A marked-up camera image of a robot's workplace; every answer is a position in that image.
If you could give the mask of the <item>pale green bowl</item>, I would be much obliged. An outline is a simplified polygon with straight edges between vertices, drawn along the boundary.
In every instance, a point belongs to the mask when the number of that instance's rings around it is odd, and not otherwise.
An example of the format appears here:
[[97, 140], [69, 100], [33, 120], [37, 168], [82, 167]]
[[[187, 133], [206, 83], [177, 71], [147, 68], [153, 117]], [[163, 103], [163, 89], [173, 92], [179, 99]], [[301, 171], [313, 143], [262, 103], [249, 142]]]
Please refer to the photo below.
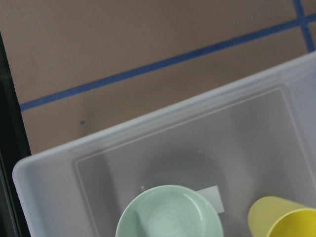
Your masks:
[[117, 237], [222, 237], [218, 212], [200, 193], [162, 185], [135, 197], [123, 211]]

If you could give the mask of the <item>yellow plastic cup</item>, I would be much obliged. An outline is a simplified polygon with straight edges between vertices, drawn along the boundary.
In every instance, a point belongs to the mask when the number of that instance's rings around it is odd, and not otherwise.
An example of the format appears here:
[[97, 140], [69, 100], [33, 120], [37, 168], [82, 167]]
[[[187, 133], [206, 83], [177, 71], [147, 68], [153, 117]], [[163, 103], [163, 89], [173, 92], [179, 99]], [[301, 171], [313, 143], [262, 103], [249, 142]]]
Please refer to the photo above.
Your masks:
[[284, 198], [267, 196], [252, 204], [247, 223], [253, 237], [314, 237], [316, 210]]

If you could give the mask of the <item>clear plastic storage box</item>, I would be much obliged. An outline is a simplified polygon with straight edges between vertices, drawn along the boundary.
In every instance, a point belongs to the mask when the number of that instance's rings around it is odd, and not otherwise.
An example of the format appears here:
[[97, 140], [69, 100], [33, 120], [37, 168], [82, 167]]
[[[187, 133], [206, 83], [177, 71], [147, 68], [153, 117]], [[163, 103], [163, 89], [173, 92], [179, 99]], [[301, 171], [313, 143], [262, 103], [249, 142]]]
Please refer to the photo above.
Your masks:
[[33, 237], [112, 237], [152, 187], [217, 186], [227, 237], [252, 203], [316, 205], [314, 53], [20, 160], [16, 192]]

